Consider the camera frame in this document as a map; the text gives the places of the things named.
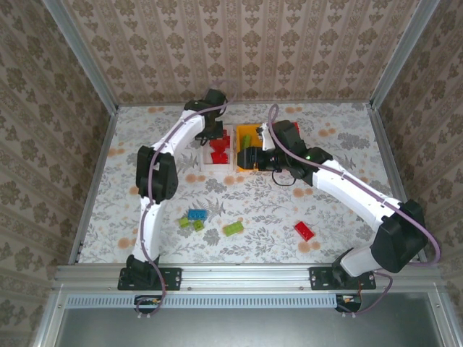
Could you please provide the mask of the yellow plastic bin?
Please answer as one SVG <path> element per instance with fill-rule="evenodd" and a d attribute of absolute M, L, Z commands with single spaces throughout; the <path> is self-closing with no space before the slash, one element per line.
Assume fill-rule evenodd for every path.
<path fill-rule="evenodd" d="M 257 133 L 257 128 L 260 127 L 260 124 L 238 124 L 236 126 L 236 155 L 235 163 L 236 170 L 238 172 L 247 172 L 247 171 L 258 171 L 258 168 L 255 166 L 253 169 L 243 169 L 237 165 L 237 153 L 243 149 L 242 143 L 244 138 L 250 136 L 250 146 L 259 147 L 260 149 L 263 146 L 263 141 Z"/>

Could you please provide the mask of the white plastic bin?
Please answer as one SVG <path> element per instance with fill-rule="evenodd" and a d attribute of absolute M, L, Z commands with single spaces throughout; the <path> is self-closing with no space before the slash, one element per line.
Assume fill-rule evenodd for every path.
<path fill-rule="evenodd" d="M 223 130 L 226 129 L 229 132 L 231 143 L 226 146 L 225 153 L 229 156 L 229 163 L 226 165 L 213 165 L 211 160 L 211 153 L 214 152 L 209 141 L 201 147 L 200 150 L 200 167 L 202 171 L 212 171 L 212 172 L 231 172 L 234 169 L 234 128 L 232 125 L 224 125 Z"/>

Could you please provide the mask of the grey metal panel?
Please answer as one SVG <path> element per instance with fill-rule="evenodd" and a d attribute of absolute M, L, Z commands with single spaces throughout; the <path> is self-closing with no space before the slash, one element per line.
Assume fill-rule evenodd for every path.
<path fill-rule="evenodd" d="M 335 308 L 67 309 L 51 296 L 33 347 L 463 347 L 446 295 L 387 295 L 364 314 Z"/>

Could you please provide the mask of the thin aluminium rail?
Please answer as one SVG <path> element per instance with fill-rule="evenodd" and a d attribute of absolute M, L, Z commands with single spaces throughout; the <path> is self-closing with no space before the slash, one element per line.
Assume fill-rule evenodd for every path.
<path fill-rule="evenodd" d="M 151 106 L 181 106 L 184 107 L 184 102 L 177 102 L 177 103 L 121 103 L 117 106 L 117 108 L 122 107 L 151 107 Z M 341 104 L 341 103 L 363 103 L 363 104 L 370 104 L 368 99 L 353 99 L 353 100 L 238 100 L 238 101 L 230 101 L 230 105 L 257 105 L 257 104 L 265 104 L 265 105 L 290 105 L 290 104 L 322 104 L 322 103 L 332 103 L 332 104 Z"/>

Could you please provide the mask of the aluminium side rail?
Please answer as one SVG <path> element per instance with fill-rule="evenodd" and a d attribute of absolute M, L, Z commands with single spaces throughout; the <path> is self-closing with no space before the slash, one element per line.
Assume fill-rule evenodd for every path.
<path fill-rule="evenodd" d="M 85 201 L 84 208 L 82 210 L 82 216 L 80 219 L 79 226 L 77 228 L 77 232 L 75 235 L 75 240 L 72 246 L 72 250 L 69 255 L 69 260 L 68 260 L 68 265 L 75 265 L 78 263 L 80 254 L 81 254 L 81 249 L 83 247 L 83 243 L 85 240 L 85 235 L 88 231 L 88 226 L 90 223 L 92 211 L 93 211 L 93 206 L 95 203 L 95 199 L 98 193 L 98 188 L 100 185 L 101 177 L 103 174 L 104 166 L 106 163 L 107 156 L 109 154 L 109 150 L 111 147 L 111 141 L 115 133 L 116 129 L 116 123 L 118 119 L 118 113 L 112 113 L 110 119 L 109 119 L 109 124 L 108 128 L 106 130 L 105 137 L 103 139 L 103 143 L 101 146 L 101 151 L 98 156 L 98 161 L 95 165 L 95 171 L 93 174 L 93 178 L 91 181 L 91 185 L 89 188 L 89 192 L 87 195 L 87 199 Z"/>
<path fill-rule="evenodd" d="M 381 115 L 379 114 L 379 111 L 373 108 L 369 103 L 367 103 L 366 106 L 371 126 L 375 135 L 375 140 L 381 153 L 383 166 L 388 177 L 388 184 L 391 188 L 391 194 L 397 200 L 406 202 L 408 200 L 407 193 L 404 190 L 402 180 L 399 175 L 399 170 L 397 168 L 394 155 L 388 141 L 386 130 L 381 120 Z"/>

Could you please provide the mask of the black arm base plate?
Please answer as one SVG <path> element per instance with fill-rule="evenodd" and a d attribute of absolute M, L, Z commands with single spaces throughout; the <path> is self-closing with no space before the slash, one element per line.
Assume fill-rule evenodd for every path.
<path fill-rule="evenodd" d="M 159 268 L 167 291 L 178 291 L 182 282 L 182 269 L 179 267 Z M 153 267 L 144 270 L 122 268 L 117 289 L 120 291 L 161 291 L 161 279 Z"/>
<path fill-rule="evenodd" d="M 314 291 L 376 289 L 375 276 L 372 272 L 352 277 L 342 268 L 317 266 L 311 267 L 309 273 L 311 289 Z"/>

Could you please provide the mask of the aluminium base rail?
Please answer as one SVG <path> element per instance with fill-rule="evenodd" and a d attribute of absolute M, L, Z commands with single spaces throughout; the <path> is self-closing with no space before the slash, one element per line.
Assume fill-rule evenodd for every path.
<path fill-rule="evenodd" d="M 181 293 L 309 293 L 314 264 L 172 264 L 182 269 Z M 116 293 L 122 263 L 57 267 L 52 289 L 70 293 Z M 442 291 L 445 281 L 436 267 L 408 265 L 393 278 L 391 293 Z"/>

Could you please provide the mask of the aluminium frame post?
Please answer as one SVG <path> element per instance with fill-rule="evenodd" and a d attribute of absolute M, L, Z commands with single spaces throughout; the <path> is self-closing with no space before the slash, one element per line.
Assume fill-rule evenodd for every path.
<path fill-rule="evenodd" d="M 43 0 L 43 3 L 50 12 L 58 28 L 61 30 L 66 42 L 72 49 L 109 115 L 115 116 L 117 113 L 118 103 L 116 102 L 113 93 L 110 91 L 96 60 L 92 57 L 90 49 L 85 44 L 83 34 L 79 32 L 63 1 Z"/>
<path fill-rule="evenodd" d="M 373 110 L 378 110 L 384 102 L 393 83 L 399 76 L 409 55 L 416 46 L 426 25 L 433 16 L 440 0 L 420 0 L 411 16 L 399 42 L 391 55 L 391 59 L 381 75 L 372 96 L 370 105 Z"/>

